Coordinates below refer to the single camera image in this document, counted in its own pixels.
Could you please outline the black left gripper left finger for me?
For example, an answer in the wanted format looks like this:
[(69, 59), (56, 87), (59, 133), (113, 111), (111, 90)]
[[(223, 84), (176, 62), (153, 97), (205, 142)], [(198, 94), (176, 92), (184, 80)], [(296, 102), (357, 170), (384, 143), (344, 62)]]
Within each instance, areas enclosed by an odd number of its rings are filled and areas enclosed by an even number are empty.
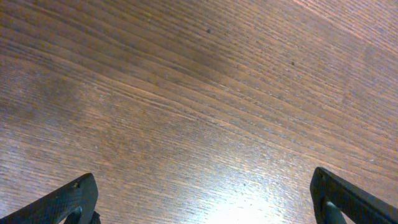
[(1, 223), (100, 224), (95, 211), (98, 188), (93, 174), (86, 173), (46, 196), (1, 218)]

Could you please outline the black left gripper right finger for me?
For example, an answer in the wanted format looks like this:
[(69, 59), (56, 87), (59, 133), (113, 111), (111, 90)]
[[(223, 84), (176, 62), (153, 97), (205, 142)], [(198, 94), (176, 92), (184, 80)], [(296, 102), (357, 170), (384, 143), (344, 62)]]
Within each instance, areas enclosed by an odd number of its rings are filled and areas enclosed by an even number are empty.
[(354, 223), (397, 224), (397, 209), (342, 179), (317, 167), (310, 183), (315, 219), (318, 224)]

